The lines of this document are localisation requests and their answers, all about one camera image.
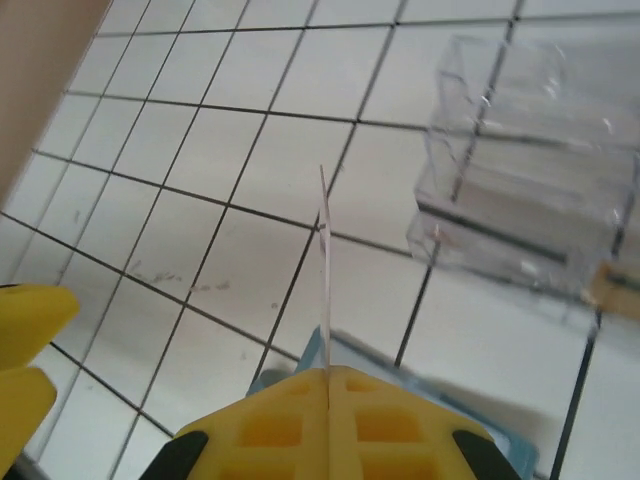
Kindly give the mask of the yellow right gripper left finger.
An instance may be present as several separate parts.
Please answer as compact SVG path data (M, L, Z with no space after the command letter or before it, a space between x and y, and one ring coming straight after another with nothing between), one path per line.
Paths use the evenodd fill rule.
M328 390L309 369L182 427L207 434L188 480L327 480Z

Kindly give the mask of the white VIP card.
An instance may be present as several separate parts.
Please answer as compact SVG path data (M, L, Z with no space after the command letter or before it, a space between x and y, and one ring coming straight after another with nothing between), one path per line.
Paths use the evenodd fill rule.
M323 259L322 268L322 316L320 332L322 338L322 363L326 372L331 365L331 225L328 201L328 189L322 165L319 166L321 185L321 205L319 211L319 245Z

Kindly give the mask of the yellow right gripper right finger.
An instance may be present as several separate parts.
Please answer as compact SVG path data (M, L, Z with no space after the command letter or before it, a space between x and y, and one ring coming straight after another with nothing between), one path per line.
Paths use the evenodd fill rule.
M329 373L330 480L476 480L454 433L479 423L359 370Z

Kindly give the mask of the clear acrylic card box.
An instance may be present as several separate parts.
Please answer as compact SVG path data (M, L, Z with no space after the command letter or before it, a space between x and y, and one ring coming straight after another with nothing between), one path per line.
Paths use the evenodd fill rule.
M640 263L640 38L456 35L435 80L414 255L584 303Z

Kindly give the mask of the blue leather card holder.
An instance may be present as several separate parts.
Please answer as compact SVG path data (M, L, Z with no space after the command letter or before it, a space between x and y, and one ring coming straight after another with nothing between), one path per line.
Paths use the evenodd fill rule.
M330 334L330 342L331 362L334 365L345 365L358 369L480 423L492 436L497 448L520 478L533 480L539 453L534 444L524 436L446 394L433 382L406 369L395 367L382 354L346 333L333 330ZM266 369L251 384L247 393L252 395L304 370L323 367L325 365L324 349L324 336L321 329L317 327L311 334L294 370L288 371L282 367Z

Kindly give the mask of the gold card stack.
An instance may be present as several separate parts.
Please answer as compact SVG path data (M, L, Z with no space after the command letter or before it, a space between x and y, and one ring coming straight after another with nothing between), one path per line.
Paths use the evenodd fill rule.
M600 262L581 297L604 313L640 321L640 263Z

